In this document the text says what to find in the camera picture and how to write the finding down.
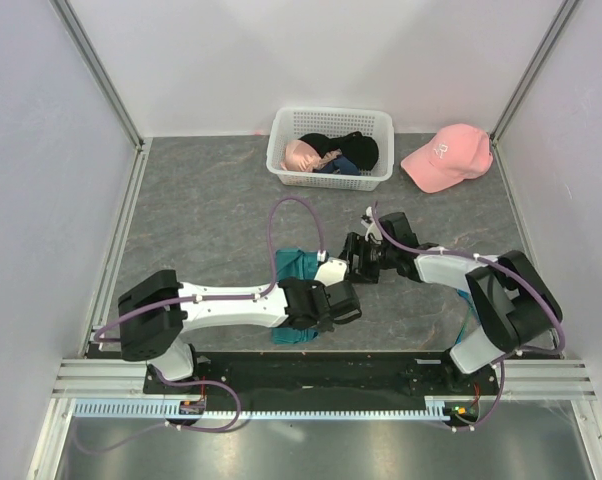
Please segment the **navy cloth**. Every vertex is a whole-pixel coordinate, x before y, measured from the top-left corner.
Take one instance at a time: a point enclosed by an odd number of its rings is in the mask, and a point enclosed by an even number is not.
[[[339,171],[341,175],[361,175],[361,172],[354,163],[345,158],[343,155],[338,156],[325,167],[320,170],[315,170],[316,173],[334,173]]]

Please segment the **white plastic basket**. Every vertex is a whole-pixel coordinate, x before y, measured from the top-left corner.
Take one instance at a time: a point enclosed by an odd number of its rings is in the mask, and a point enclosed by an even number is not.
[[[341,137],[360,131],[377,142],[379,161],[361,176],[289,172],[281,168],[286,145],[306,133]],[[277,112],[270,132],[266,164],[268,170],[285,185],[342,188],[372,191],[392,175],[394,166],[394,128],[387,113],[350,108],[282,108]]]

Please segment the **teal cloth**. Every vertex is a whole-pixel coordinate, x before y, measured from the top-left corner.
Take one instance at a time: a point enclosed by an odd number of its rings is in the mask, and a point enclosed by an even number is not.
[[[472,301],[472,296],[468,292],[464,292],[463,290],[457,290],[457,294],[467,302],[470,312],[472,312],[472,314],[474,315],[474,318],[479,320],[479,314],[477,313],[477,309],[474,306],[474,302]],[[459,335],[457,335],[457,339],[454,342],[455,345],[457,343],[461,343],[461,340],[463,340],[463,336],[465,335],[465,330],[468,327],[469,320],[470,320],[470,317],[468,315],[468,316],[466,316],[465,321],[463,322],[463,325],[461,326],[461,331],[459,332]]]
[[[277,281],[296,277],[301,280],[312,280],[319,270],[317,252],[304,252],[298,248],[282,248],[276,253]],[[278,345],[305,343],[319,335],[314,328],[295,330],[281,327],[272,329],[272,342]]]

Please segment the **pink cloth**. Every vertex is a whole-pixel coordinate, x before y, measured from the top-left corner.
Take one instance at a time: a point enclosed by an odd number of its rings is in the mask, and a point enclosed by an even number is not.
[[[341,155],[341,151],[334,150],[321,158],[309,144],[301,140],[292,140],[285,147],[285,157],[281,162],[281,168],[292,172],[312,172],[312,170],[322,169],[339,155]]]
[[[414,183],[435,193],[478,178],[492,165],[490,139],[481,129],[465,124],[442,128],[434,138],[401,162]]]

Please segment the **logo on cap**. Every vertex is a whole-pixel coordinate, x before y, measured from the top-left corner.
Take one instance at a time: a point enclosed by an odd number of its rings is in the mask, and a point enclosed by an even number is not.
[[[448,146],[445,143],[440,143],[434,147],[434,154],[443,160],[443,154],[448,151]]]

